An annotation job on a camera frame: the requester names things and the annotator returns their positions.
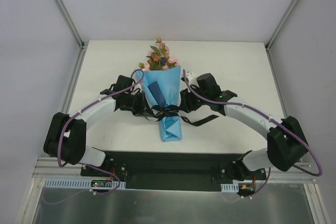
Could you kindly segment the black ribbon gold lettering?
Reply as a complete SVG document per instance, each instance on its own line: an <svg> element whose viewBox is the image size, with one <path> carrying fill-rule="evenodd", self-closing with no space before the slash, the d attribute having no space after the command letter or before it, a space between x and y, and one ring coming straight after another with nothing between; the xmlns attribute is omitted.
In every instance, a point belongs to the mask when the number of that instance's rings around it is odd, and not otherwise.
<svg viewBox="0 0 336 224"><path fill-rule="evenodd" d="M201 126L204 125L216 118L218 118L218 115L209 115L203 119L200 119L198 121L192 122L189 120L189 118L185 116L179 115L180 107L176 105L169 105L169 106L160 106L160 105L154 105L150 109L145 109L143 112L141 112L138 116L142 116L145 118L155 118L157 121L161 121L164 118L171 118L174 116L180 117L185 123L188 123L192 126Z"/></svg>

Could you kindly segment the blue wrapping paper sheet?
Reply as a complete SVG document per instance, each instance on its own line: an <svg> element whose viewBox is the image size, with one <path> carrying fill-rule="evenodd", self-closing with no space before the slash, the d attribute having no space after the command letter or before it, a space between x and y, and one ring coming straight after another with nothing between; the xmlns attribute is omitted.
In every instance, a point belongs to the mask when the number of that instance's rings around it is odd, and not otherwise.
<svg viewBox="0 0 336 224"><path fill-rule="evenodd" d="M141 88L158 119L162 141L182 139L181 121L178 115L180 97L181 67L169 70L149 70L144 72Z"/></svg>

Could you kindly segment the fake flower stem pink roses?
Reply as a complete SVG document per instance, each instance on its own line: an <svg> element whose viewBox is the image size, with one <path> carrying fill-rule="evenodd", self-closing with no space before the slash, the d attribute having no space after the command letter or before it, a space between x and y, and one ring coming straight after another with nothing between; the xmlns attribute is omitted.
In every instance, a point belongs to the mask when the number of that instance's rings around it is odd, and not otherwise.
<svg viewBox="0 0 336 224"><path fill-rule="evenodd" d="M180 65L179 61L177 59L172 58L170 56L170 49L161 38L158 38L155 41L155 46L150 46L150 48L151 48L151 50L154 50L156 52L160 52L160 53L164 54L166 65L167 65L165 71L167 71L169 69L172 69L172 68L175 68L175 67L178 67Z"/></svg>

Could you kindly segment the fake flower stem orange blooms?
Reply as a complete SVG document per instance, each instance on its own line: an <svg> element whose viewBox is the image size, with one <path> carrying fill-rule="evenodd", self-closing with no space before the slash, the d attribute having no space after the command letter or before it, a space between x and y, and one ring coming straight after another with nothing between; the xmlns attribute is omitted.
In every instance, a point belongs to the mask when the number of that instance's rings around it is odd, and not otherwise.
<svg viewBox="0 0 336 224"><path fill-rule="evenodd" d="M141 68L143 71L149 71L149 70L166 70L166 61L164 54L160 52L156 52L154 50L151 50L149 55L146 56L147 62L139 63L139 68Z"/></svg>

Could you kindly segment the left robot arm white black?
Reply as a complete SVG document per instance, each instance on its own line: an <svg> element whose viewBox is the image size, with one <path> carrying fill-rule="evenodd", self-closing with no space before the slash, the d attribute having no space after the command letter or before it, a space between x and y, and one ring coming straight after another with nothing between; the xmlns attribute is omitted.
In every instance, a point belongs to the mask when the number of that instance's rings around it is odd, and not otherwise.
<svg viewBox="0 0 336 224"><path fill-rule="evenodd" d="M87 130L116 110L130 111L134 116L154 117L144 91L131 77L118 76L117 82L100 92L98 97L73 114L56 113L44 142L44 153L56 157L60 166L85 164L99 176L110 173L107 153L87 145Z"/></svg>

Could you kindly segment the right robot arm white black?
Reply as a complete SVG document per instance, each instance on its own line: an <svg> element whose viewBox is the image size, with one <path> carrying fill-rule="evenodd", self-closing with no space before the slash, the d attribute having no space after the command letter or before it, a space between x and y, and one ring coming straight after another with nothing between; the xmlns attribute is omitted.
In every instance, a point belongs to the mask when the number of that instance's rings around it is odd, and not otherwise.
<svg viewBox="0 0 336 224"><path fill-rule="evenodd" d="M184 72L181 79L187 86L180 92L182 111L192 113L207 106L215 112L208 117L210 121L220 115L226 118L223 126L209 129L205 135L221 137L228 146L223 153L237 156L220 163L220 172L230 179L243 181L270 167L286 172L310 151L296 118L261 111L235 92L222 90L210 73L192 78Z"/></svg>

